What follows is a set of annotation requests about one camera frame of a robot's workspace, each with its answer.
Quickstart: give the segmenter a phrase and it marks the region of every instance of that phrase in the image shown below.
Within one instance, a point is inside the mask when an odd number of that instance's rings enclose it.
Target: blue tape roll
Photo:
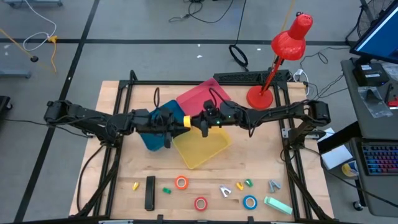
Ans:
[[[253,200],[253,206],[248,205],[248,200],[250,200],[250,199]],[[247,195],[243,198],[243,206],[245,207],[245,209],[248,209],[248,210],[256,209],[257,199],[252,195]]]

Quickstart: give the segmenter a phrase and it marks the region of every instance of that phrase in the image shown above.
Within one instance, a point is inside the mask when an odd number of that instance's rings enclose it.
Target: mint green eraser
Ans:
[[[280,211],[280,212],[285,213],[285,214],[288,214],[288,215],[292,214],[293,208],[291,208],[290,206],[285,205],[284,203],[274,199],[273,197],[265,197],[264,198],[264,203],[266,205],[269,205],[272,208]]]

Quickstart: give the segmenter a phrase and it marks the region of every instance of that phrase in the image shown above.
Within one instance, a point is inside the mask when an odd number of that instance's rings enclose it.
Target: monitor screen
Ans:
[[[351,49],[351,53],[398,63],[398,1],[386,9]]]

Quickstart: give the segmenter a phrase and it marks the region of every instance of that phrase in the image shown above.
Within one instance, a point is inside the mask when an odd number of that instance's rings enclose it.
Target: red tape roll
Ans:
[[[183,185],[179,185],[179,184],[178,184],[178,181],[179,181],[179,180],[184,180],[184,184],[183,184]],[[176,186],[176,188],[178,188],[179,190],[185,190],[185,189],[188,187],[188,179],[187,179],[186,177],[182,176],[182,175],[178,176],[178,177],[175,179],[175,186]]]
[[[203,201],[205,203],[205,206],[203,206],[203,208],[199,208],[199,206],[198,206],[199,201]],[[202,211],[206,210],[206,208],[207,208],[207,200],[204,197],[198,197],[195,199],[195,209],[196,210],[202,212]]]

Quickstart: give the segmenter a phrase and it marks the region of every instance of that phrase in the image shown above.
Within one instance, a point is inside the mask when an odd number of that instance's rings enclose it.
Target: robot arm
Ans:
[[[305,100],[288,106],[280,106],[268,110],[254,110],[238,105],[233,101],[222,102],[220,109],[213,101],[204,103],[204,110],[192,118],[186,118],[188,123],[178,122],[167,108],[159,108],[157,115],[152,116],[147,109],[132,110],[127,114],[110,115],[95,110],[74,105],[69,101],[49,101],[44,120],[48,125],[71,125],[97,136],[102,145],[117,146],[124,136],[137,133],[164,134],[165,147],[170,147],[171,138],[190,130],[190,126],[201,130],[207,137],[212,126],[239,126],[249,130],[249,135],[255,127],[262,123],[287,118],[298,118],[303,123],[289,131],[289,144],[303,144],[305,136],[317,126],[330,123],[328,105],[321,101]]]

